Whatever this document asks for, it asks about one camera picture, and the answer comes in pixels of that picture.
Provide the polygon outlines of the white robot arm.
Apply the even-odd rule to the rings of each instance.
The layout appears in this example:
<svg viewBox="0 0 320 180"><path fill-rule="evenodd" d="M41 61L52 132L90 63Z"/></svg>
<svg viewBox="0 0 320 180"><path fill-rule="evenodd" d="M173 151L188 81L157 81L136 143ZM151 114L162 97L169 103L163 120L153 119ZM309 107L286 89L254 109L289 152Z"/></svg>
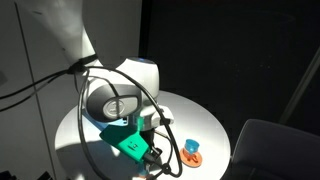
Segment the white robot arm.
<svg viewBox="0 0 320 180"><path fill-rule="evenodd" d="M157 103L159 71L154 62L133 57L116 68L102 65L83 23L83 0L15 1L57 39L69 70L88 77L84 109L90 118L103 123L126 118L141 131L174 122L168 107Z"/></svg>

